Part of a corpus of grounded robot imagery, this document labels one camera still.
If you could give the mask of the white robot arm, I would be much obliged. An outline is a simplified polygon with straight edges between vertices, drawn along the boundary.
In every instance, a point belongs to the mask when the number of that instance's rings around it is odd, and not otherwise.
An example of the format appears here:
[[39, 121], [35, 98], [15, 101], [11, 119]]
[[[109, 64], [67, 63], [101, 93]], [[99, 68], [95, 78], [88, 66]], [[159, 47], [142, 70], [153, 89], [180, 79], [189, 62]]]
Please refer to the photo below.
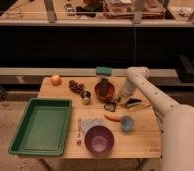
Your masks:
[[180, 104], [148, 81], [147, 67], [129, 67], [119, 90], [128, 98], [139, 89], [163, 116], [161, 171], [194, 171], [194, 107]]

